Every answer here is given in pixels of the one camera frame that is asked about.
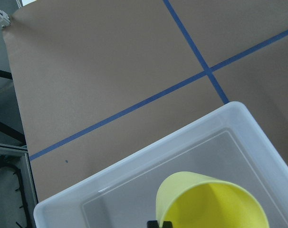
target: black object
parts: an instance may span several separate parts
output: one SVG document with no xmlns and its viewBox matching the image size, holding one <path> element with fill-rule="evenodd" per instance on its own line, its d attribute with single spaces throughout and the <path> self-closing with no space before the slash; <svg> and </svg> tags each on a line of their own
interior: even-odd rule
<svg viewBox="0 0 288 228">
<path fill-rule="evenodd" d="M 25 135 L 0 122 L 0 131 L 26 145 Z"/>
<path fill-rule="evenodd" d="M 10 163 L 6 163 L 4 161 L 4 157 L 5 156 L 1 156 L 0 169 L 3 168 L 3 167 L 11 168 L 11 169 L 14 170 L 15 174 L 17 175 L 18 180 L 19 180 L 19 188 L 18 188 L 18 190 L 20 191 L 20 197 L 21 197 L 21 201 L 22 201 L 22 206 L 20 206 L 19 209 L 23 208 L 23 210 L 25 212 L 25 217 L 26 217 L 26 221 L 27 221 L 27 226 L 25 228 L 32 228 L 33 226 L 31 224 L 30 213 L 29 213 L 28 204 L 27 204 L 27 201 L 26 201 L 26 196 L 25 196 L 25 191 L 24 191 L 24 184 L 22 182 L 21 171 L 15 165 L 10 164 Z M 16 225 L 19 226 L 20 228 L 22 228 L 22 226 L 18 222 L 16 222 Z"/>
<path fill-rule="evenodd" d="M 147 228 L 159 228 L 159 224 L 157 220 L 148 221 Z M 162 228 L 173 228 L 173 224 L 170 221 L 164 221 Z"/>
<path fill-rule="evenodd" d="M 7 71 L 0 70 L 0 77 L 12 80 L 12 74 Z"/>
</svg>

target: black cable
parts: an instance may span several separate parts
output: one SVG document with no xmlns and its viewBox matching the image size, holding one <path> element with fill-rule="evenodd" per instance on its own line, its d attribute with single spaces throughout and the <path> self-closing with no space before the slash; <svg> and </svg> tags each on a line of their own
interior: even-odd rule
<svg viewBox="0 0 288 228">
<path fill-rule="evenodd" d="M 24 212 L 25 212 L 26 221 L 27 221 L 27 227 L 26 228 L 32 228 L 30 214 L 29 214 L 29 210 L 28 210 L 28 204 L 27 204 L 26 196 L 25 196 L 24 184 L 23 184 L 22 176 L 21 176 L 21 171 L 15 165 L 10 164 L 10 163 L 6 163 L 4 161 L 4 158 L 5 158 L 5 156 L 1 156 L 0 169 L 3 168 L 3 167 L 9 167 L 9 168 L 14 170 L 13 174 L 17 175 L 18 180 L 19 180 L 19 188 L 18 188 L 18 190 L 20 192 L 20 197 L 21 197 L 21 201 L 22 201 L 22 206 L 20 208 L 23 208 Z"/>
<path fill-rule="evenodd" d="M 15 222 L 16 223 L 16 225 L 18 225 L 20 228 L 22 228 L 22 226 L 18 223 L 18 222 Z"/>
</svg>

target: clear plastic bin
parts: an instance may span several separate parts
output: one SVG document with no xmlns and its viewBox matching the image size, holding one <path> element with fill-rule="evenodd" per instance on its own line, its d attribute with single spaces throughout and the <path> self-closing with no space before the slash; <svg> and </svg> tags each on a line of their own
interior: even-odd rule
<svg viewBox="0 0 288 228">
<path fill-rule="evenodd" d="M 39 203 L 38 228 L 145 228 L 161 182 L 192 171 L 236 183 L 288 228 L 288 167 L 247 108 L 231 102 Z"/>
</svg>

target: blue tape line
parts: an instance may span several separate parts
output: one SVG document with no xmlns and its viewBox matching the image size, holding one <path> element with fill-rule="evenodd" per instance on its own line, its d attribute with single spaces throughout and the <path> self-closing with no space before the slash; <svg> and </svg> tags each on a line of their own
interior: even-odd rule
<svg viewBox="0 0 288 228">
<path fill-rule="evenodd" d="M 153 96 L 151 96 L 151 97 L 149 97 L 149 98 L 147 98 L 147 99 L 145 99 L 145 100 L 143 100 L 143 101 L 141 101 L 141 102 L 139 102 L 139 103 L 137 103 L 137 104 L 135 104 L 129 108 L 124 109 L 123 111 L 120 111 L 117 114 L 114 114 L 114 115 L 86 128 L 82 131 L 79 131 L 79 132 L 73 134 L 72 136 L 67 137 L 66 139 L 63 139 L 63 140 L 57 142 L 56 144 L 53 144 L 53 145 L 35 153 L 34 155 L 31 155 L 29 157 L 29 159 L 30 159 L 30 161 L 32 161 L 32 160 L 34 160 L 34 159 L 36 159 L 36 158 L 38 158 L 44 154 L 56 149 L 56 148 L 68 143 L 68 142 L 71 142 L 72 140 L 75 140 L 75 139 L 81 137 L 84 134 L 87 134 L 87 133 L 89 133 L 89 132 L 91 132 L 91 131 L 93 131 L 93 130 L 101 127 L 101 126 L 104 126 L 105 124 L 107 124 L 113 120 L 116 120 L 116 119 L 118 119 L 118 118 L 144 106 L 144 105 L 146 105 L 146 104 L 151 103 L 152 101 L 155 101 L 155 100 L 157 100 L 157 99 L 159 99 L 159 98 L 161 98 L 161 97 L 163 97 L 163 96 L 165 96 L 165 95 L 167 95 L 167 94 L 169 94 L 169 93 L 171 93 L 171 92 L 173 92 L 173 91 L 175 91 L 175 90 L 177 90 L 183 86 L 186 86 L 186 85 L 198 80 L 199 78 L 202 78 L 205 75 L 206 75 L 206 73 L 204 71 L 202 71 L 202 72 L 200 72 L 200 73 L 198 73 L 198 74 L 196 74 L 190 78 L 187 78 L 184 81 L 179 82 L 178 84 L 175 84 L 175 85 L 173 85 L 173 86 L 171 86 L 171 87 L 169 87 L 169 88 L 167 88 L 167 89 L 165 89 L 165 90 L 163 90 L 163 91 L 161 91 L 161 92 L 159 92 L 159 93 L 157 93 L 157 94 L 155 94 L 155 95 L 153 95 Z"/>
<path fill-rule="evenodd" d="M 222 90 L 221 86 L 219 85 L 217 79 L 215 78 L 214 74 L 212 73 L 212 70 L 207 65 L 206 61 L 204 60 L 202 54 L 200 53 L 199 49 L 195 45 L 194 41 L 192 40 L 190 34 L 187 32 L 185 26 L 182 24 L 181 20 L 179 19 L 177 13 L 174 11 L 172 5 L 170 4 L 169 0 L 163 0 L 165 6 L 167 7 L 168 11 L 170 12 L 172 18 L 176 22 L 177 26 L 179 27 L 180 31 L 184 35 L 184 38 L 186 39 L 188 45 L 192 49 L 193 53 L 197 57 L 199 63 L 201 64 L 203 70 L 206 72 L 207 76 L 209 77 L 212 85 L 216 89 L 218 95 L 220 96 L 221 100 L 224 104 L 228 103 L 229 100 L 227 96 L 225 95 L 224 91 Z"/>
<path fill-rule="evenodd" d="M 220 63 L 214 65 L 213 67 L 211 67 L 211 70 L 212 71 L 219 70 L 220 68 L 225 67 L 228 64 L 231 64 L 232 62 L 235 62 L 235 61 L 237 61 L 237 60 L 239 60 L 239 59 L 241 59 L 241 58 L 243 58 L 243 57 L 259 50 L 259 49 L 262 49 L 265 46 L 270 45 L 270 44 L 272 44 L 272 43 L 274 43 L 274 42 L 276 42 L 276 41 L 278 41 L 278 40 L 280 40 L 286 36 L 288 36 L 288 30 L 286 30 L 282 33 L 279 33 L 278 35 L 273 36 L 270 39 L 267 39 L 267 40 L 255 45 L 255 46 L 253 46 L 253 47 L 251 47 L 251 48 L 249 48 L 249 49 L 247 49 L 247 50 L 245 50 L 245 51 L 243 51 L 243 52 L 241 52 L 241 53 L 239 53 L 239 54 L 237 54 L 231 58 L 224 60 L 223 62 L 220 62 Z"/>
</svg>

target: yellow plastic cup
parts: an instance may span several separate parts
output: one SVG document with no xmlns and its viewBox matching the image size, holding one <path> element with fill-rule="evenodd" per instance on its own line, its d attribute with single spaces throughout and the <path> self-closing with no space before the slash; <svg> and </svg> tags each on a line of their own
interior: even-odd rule
<svg viewBox="0 0 288 228">
<path fill-rule="evenodd" d="M 242 187 L 193 172 L 166 178 L 156 197 L 159 227 L 269 228 L 258 201 Z"/>
</svg>

